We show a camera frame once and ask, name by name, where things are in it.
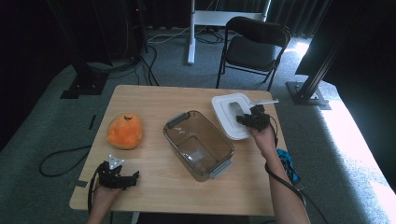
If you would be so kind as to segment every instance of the stuffed toy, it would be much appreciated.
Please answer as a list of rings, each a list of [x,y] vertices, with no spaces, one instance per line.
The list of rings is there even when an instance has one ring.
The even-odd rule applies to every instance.
[[[107,129],[107,142],[119,149],[132,149],[142,139],[143,128],[136,114],[127,113],[115,117]]]

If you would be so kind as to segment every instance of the white tray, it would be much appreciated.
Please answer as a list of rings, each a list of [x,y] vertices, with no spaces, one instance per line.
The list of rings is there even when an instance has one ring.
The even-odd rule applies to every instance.
[[[245,94],[238,92],[229,95],[215,96],[212,98],[212,105],[221,128],[230,139],[241,140],[249,138],[250,133],[247,127],[238,123],[236,117],[230,110],[230,103],[232,102],[237,102],[245,114],[251,114],[250,100]]]

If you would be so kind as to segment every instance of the forearm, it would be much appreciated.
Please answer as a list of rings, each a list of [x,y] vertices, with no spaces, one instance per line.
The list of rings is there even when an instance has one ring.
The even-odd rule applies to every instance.
[[[93,206],[87,224],[102,224],[108,212],[107,206]]]
[[[290,183],[277,154],[268,157],[267,165],[270,171]],[[269,180],[276,223],[310,223],[301,199],[270,175]]]

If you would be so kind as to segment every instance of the glass baking dish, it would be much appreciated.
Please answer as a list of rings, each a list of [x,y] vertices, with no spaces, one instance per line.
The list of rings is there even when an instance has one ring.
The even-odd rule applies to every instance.
[[[216,178],[232,165],[233,144],[198,111],[170,119],[163,134],[191,175],[199,182]]]

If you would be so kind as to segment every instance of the small black object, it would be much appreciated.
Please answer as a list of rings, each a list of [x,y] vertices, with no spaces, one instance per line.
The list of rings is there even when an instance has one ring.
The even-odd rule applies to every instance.
[[[118,166],[117,168],[111,170],[108,164],[108,161],[104,161],[101,163],[98,168],[96,168],[95,173],[91,179],[90,188],[88,190],[88,213],[91,213],[92,210],[92,194],[94,192],[93,184],[96,178],[96,175],[99,175],[99,184],[102,187],[108,189],[126,189],[131,186],[136,186],[137,178],[139,178],[139,171],[134,173],[132,176],[121,176],[122,166]]]
[[[132,176],[121,176],[121,168],[122,166],[119,166],[114,170],[110,170],[108,161],[104,161],[99,165],[99,184],[108,189],[126,189],[136,186],[139,172],[137,171]]]
[[[254,105],[250,108],[251,114],[236,116],[236,121],[247,127],[255,128],[259,132],[264,130],[270,124],[270,116],[265,114],[263,105]]]

